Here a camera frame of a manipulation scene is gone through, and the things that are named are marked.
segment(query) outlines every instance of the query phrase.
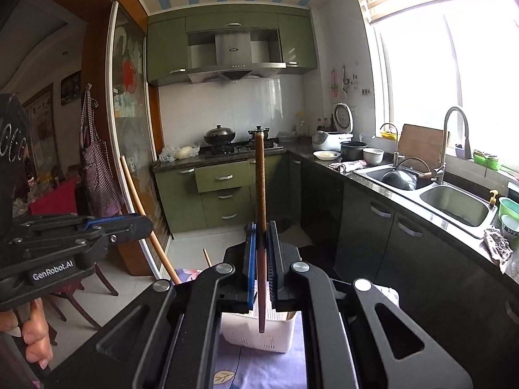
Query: checkered apron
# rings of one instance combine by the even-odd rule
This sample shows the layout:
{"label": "checkered apron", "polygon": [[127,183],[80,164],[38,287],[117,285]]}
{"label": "checkered apron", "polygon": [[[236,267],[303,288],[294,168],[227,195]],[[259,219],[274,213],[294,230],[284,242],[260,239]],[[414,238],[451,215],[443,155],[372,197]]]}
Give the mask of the checkered apron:
{"label": "checkered apron", "polygon": [[91,87],[88,83],[81,112],[82,175],[92,214],[109,217],[120,211],[123,197],[110,169],[106,143],[99,138],[95,129],[94,108],[98,103],[90,95]]}

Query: wooden cutting board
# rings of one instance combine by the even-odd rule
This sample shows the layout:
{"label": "wooden cutting board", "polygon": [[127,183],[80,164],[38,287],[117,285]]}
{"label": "wooden cutting board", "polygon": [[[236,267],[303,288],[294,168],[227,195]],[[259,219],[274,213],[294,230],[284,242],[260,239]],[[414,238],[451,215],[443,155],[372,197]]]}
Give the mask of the wooden cutting board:
{"label": "wooden cutting board", "polygon": [[[404,124],[398,142],[398,152],[406,158],[423,159],[432,171],[441,165],[442,146],[443,130]],[[427,171],[424,165],[418,161],[407,161],[405,166],[422,172]]]}

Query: wooden stick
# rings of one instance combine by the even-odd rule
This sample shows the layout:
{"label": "wooden stick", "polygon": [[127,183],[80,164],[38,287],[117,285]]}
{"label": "wooden stick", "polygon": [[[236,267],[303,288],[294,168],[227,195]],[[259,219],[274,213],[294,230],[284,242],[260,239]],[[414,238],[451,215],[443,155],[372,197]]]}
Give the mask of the wooden stick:
{"label": "wooden stick", "polygon": [[211,259],[209,258],[209,255],[207,254],[207,250],[203,248],[202,251],[203,251],[203,255],[206,256],[207,266],[212,267]]}
{"label": "wooden stick", "polygon": [[[137,194],[137,190],[135,188],[135,185],[133,184],[133,180],[130,175],[130,170],[128,169],[128,164],[126,163],[125,156],[121,156],[121,165],[123,166],[123,171],[125,173],[126,177],[126,183],[128,184],[128,189],[130,190],[131,198],[133,200],[133,203],[135,204],[137,208],[137,212],[141,214],[142,216],[146,216],[146,212],[144,211],[144,207],[142,206],[141,199],[139,199],[139,195]],[[164,265],[164,268],[168,272],[169,276],[171,277],[171,280],[175,285],[181,284],[180,278],[175,272],[175,269],[173,269],[173,266],[171,265],[168,257],[165,255],[164,250],[162,246],[160,245],[160,241],[155,235],[155,231],[152,231],[150,234],[150,240],[151,245],[155,249],[155,252],[157,252],[160,261]]]}
{"label": "wooden stick", "polygon": [[267,232],[267,209],[265,200],[265,152],[263,147],[263,133],[256,133],[256,197],[258,198],[258,238],[256,243],[256,264],[258,268],[258,316],[259,332],[265,333],[265,311],[267,305],[267,252],[265,249],[265,235]]}

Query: chair leg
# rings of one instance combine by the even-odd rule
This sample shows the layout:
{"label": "chair leg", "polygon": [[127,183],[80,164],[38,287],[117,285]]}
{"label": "chair leg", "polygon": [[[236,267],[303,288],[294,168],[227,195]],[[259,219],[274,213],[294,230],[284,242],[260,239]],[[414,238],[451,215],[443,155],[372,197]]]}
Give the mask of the chair leg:
{"label": "chair leg", "polygon": [[106,277],[103,275],[103,272],[101,272],[101,268],[98,266],[98,264],[94,264],[94,270],[95,274],[98,276],[101,282],[105,285],[106,288],[108,288],[108,291],[110,291],[113,296],[118,296],[119,293],[115,290],[111,283],[108,282],[108,279],[106,279]]}
{"label": "chair leg", "polygon": [[56,336],[58,335],[58,332],[56,331],[56,329],[54,329],[52,326],[50,326],[49,322],[47,322],[47,326],[49,327],[49,340],[50,340],[50,344],[53,347],[56,347],[58,345],[58,342],[56,342]]}
{"label": "chair leg", "polygon": [[101,325],[99,323],[97,323],[93,318],[92,316],[90,316],[83,307],[81,307],[81,305],[77,302],[77,300],[74,298],[73,295],[69,295],[69,294],[66,294],[65,297],[68,301],[70,301],[70,303],[74,306],[74,308],[79,311],[79,313],[81,314],[81,316],[83,316],[85,319],[88,320],[88,322],[94,326],[96,328],[96,330],[100,330],[101,329]]}
{"label": "chair leg", "polygon": [[54,302],[54,300],[52,298],[43,297],[43,300],[47,301],[47,303],[50,304],[50,306],[54,309],[54,311],[56,313],[58,313],[58,316],[60,317],[60,319],[63,320],[64,322],[66,322],[66,317],[63,314],[63,311],[60,310],[60,308],[58,307],[58,305]]}

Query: double sink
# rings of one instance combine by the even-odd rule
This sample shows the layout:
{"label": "double sink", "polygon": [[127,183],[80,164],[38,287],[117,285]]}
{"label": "double sink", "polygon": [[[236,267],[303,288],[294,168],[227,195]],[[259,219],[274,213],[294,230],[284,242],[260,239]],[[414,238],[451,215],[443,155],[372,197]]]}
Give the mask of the double sink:
{"label": "double sink", "polygon": [[490,206],[487,201],[458,187],[447,183],[438,184],[426,178],[418,179],[416,190],[397,189],[381,181],[382,177],[391,170],[393,170],[392,165],[381,165],[357,170],[355,173],[441,216],[471,236],[483,238],[484,230],[494,219],[496,206]]}

